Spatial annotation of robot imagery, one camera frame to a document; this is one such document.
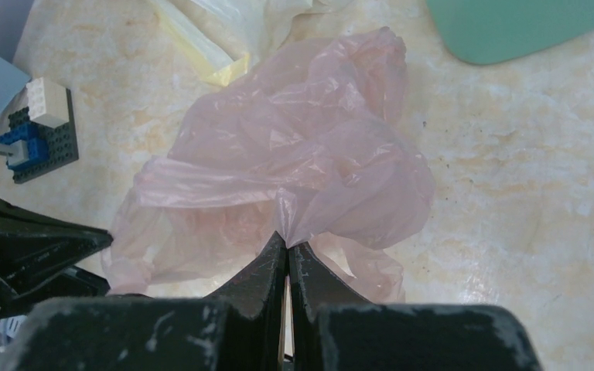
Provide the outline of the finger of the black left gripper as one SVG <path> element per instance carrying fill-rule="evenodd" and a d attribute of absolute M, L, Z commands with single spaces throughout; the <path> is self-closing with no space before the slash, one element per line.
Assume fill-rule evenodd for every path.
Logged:
<path fill-rule="evenodd" d="M 106 280 L 77 266 L 109 247 L 106 230 L 57 220 L 0 199 L 0 320 L 50 298 L 98 297 Z"/>

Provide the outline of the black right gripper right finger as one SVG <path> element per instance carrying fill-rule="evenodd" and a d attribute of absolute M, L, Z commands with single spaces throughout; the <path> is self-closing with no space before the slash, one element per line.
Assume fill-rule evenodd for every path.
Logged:
<path fill-rule="evenodd" d="M 310 245 L 288 250 L 296 370 L 540 370 L 524 326 L 494 305 L 374 304 Z"/>

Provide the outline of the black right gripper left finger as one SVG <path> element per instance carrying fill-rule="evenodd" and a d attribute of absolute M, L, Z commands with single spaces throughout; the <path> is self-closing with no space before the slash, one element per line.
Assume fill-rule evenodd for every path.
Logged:
<path fill-rule="evenodd" d="M 278 235 L 203 298 L 141 294 L 38 304 L 3 370 L 280 370 L 287 250 Z"/>

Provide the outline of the pink translucent trash bag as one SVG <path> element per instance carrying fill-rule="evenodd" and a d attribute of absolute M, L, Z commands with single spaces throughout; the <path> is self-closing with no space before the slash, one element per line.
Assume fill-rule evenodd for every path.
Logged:
<path fill-rule="evenodd" d="M 210 278 L 277 233 L 374 302 L 405 298 L 387 249 L 422 230 L 435 180 L 400 131 L 406 48 L 387 27 L 283 46 L 197 99 L 135 175 L 103 252 L 114 294 Z"/>

